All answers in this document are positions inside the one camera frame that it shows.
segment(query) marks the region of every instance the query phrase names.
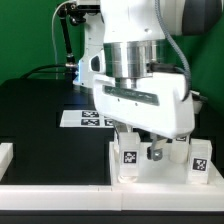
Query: black cable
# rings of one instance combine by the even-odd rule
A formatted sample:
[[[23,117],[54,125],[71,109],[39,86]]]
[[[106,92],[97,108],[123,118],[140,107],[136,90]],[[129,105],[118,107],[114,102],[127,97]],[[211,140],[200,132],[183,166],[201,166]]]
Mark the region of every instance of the black cable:
[[[30,75],[32,75],[33,73],[36,73],[36,72],[40,72],[40,70],[43,70],[43,69],[48,69],[48,68],[66,68],[66,66],[64,64],[53,64],[53,65],[44,65],[44,66],[40,66],[40,67],[37,67],[27,73],[25,73],[24,75],[22,75],[20,77],[20,79],[27,79]]]
[[[55,74],[56,72],[55,71],[36,71],[36,72],[33,72],[33,74],[38,74],[38,73],[44,73],[44,74],[51,74],[51,73],[53,73],[53,74]]]
[[[192,98],[194,101],[201,101],[203,103],[208,102],[208,98],[205,96],[200,96],[192,92]]]
[[[176,44],[176,42],[174,41],[174,39],[171,37],[166,24],[163,21],[163,17],[161,15],[161,9],[160,9],[160,0],[155,0],[155,10],[156,10],[156,17],[158,19],[158,22],[160,24],[160,27],[166,37],[166,39],[168,40],[168,42],[170,43],[170,45],[173,47],[173,49],[175,50],[175,52],[178,54],[181,62],[183,63],[184,66],[184,70],[183,70],[183,74],[186,77],[185,80],[187,82],[186,84],[186,93],[184,96],[184,99],[182,101],[185,101],[190,92],[191,92],[191,71],[190,71],[190,66],[188,64],[188,61],[184,55],[184,53],[181,51],[181,49],[179,48],[179,46]]]
[[[190,87],[190,86],[189,86],[189,83],[191,83],[191,76],[189,76],[189,75],[187,74],[187,71],[186,71],[186,70],[184,70],[184,69],[182,69],[182,68],[180,68],[180,67],[175,67],[175,69],[176,69],[177,72],[183,74],[184,77],[185,77],[185,81],[186,81],[186,89],[187,89],[187,91],[186,91],[185,96],[184,96],[184,98],[183,98],[183,100],[182,100],[182,101],[185,101],[185,100],[189,97],[189,95],[190,95],[190,93],[191,93],[191,90],[190,90],[190,88],[189,88],[189,87]]]

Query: metal cylinder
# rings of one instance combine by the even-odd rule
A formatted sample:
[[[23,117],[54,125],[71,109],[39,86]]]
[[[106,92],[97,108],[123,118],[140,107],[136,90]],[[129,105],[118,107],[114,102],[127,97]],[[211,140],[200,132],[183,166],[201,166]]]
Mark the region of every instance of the metal cylinder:
[[[149,76],[147,65],[158,61],[158,46],[156,41],[104,43],[106,75],[131,80]]]
[[[124,89],[135,89],[136,79],[116,78],[115,86],[118,88],[124,88]]]

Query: sticker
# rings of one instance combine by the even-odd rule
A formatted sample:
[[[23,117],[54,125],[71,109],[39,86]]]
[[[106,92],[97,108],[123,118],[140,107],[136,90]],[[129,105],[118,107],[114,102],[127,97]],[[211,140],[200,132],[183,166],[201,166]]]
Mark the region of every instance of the sticker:
[[[60,127],[114,128],[113,120],[96,110],[64,110]]]
[[[124,152],[124,163],[125,164],[137,163],[137,152]]]
[[[82,119],[81,125],[83,126],[100,126],[99,119]]]
[[[105,119],[104,122],[105,122],[105,126],[114,126],[113,120],[111,119]]]
[[[82,117],[99,117],[99,113],[97,111],[82,111]]]
[[[193,170],[206,171],[207,169],[207,159],[197,159],[193,160]]]

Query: white surface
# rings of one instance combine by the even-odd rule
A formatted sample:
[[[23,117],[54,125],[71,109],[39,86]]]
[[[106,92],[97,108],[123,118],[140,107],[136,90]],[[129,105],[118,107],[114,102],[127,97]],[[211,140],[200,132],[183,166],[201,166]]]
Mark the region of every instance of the white surface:
[[[183,138],[173,139],[170,150],[170,161],[174,163],[186,163],[189,151],[189,135]]]
[[[163,20],[172,35],[182,34],[182,19],[186,0],[166,0]]]
[[[224,181],[211,164],[208,185],[186,184],[186,166],[169,161],[169,147],[159,162],[146,159],[141,144],[138,181],[117,181],[110,143],[112,186],[0,186],[0,210],[155,210],[224,211]]]
[[[115,86],[115,79],[94,76],[96,110],[113,120],[155,133],[170,139],[189,135],[194,129],[191,95],[182,101],[186,81],[183,75],[153,73],[153,77],[137,79],[136,91],[155,94],[159,106],[105,94],[104,86]]]
[[[77,5],[100,5],[100,0],[76,0]]]
[[[194,113],[195,114],[199,114],[201,111],[201,108],[203,106],[203,102],[201,101],[193,101],[193,105],[194,105]]]
[[[164,39],[155,14],[155,1],[101,0],[104,43]],[[161,0],[163,11],[165,0]]]
[[[113,121],[95,110],[64,110],[60,127],[113,128]]]
[[[136,177],[139,170],[139,150],[140,150],[140,137],[136,132],[119,133],[119,151],[120,151],[120,177]],[[135,160],[135,163],[127,163],[125,161]]]
[[[101,14],[94,16],[86,15],[85,26],[85,49],[84,55],[79,60],[79,76],[74,80],[74,85],[85,88],[93,88],[93,75],[95,72],[89,68],[90,59],[99,54],[103,49],[104,24]]]
[[[212,145],[208,140],[191,139],[187,182],[207,184]]]
[[[13,158],[12,143],[0,144],[0,181]]]

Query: white robot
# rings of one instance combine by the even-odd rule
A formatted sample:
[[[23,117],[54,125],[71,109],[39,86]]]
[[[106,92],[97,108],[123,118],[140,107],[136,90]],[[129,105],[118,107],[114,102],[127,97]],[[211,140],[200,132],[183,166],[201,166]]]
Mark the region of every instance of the white robot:
[[[130,150],[138,164],[140,140],[133,127],[151,133],[148,158],[154,161],[162,159],[168,138],[185,138],[194,129],[190,68],[171,34],[208,31],[219,20],[223,1],[79,0],[76,5],[82,9],[100,5],[101,15],[87,17],[85,54],[74,83],[92,89],[97,111],[115,120],[119,177],[138,176],[138,166],[126,169],[123,164]],[[184,69],[162,63],[165,38]],[[171,157],[179,160],[183,154]]]
[[[209,30],[222,14],[223,1],[69,2],[78,11],[101,7],[104,25],[101,15],[87,18],[85,55],[74,83],[92,88],[96,109],[116,121],[115,141],[110,143],[111,185],[2,186],[1,209],[224,211],[224,180],[210,163],[211,143],[193,139],[189,150],[194,128],[190,69],[169,36]],[[95,31],[97,23],[100,33],[105,28],[104,35]],[[159,43],[165,37],[184,69],[161,63]],[[133,127],[151,132],[152,144],[141,143]],[[166,138],[174,139],[172,146],[164,145]],[[12,145],[2,144],[0,151],[6,167]]]

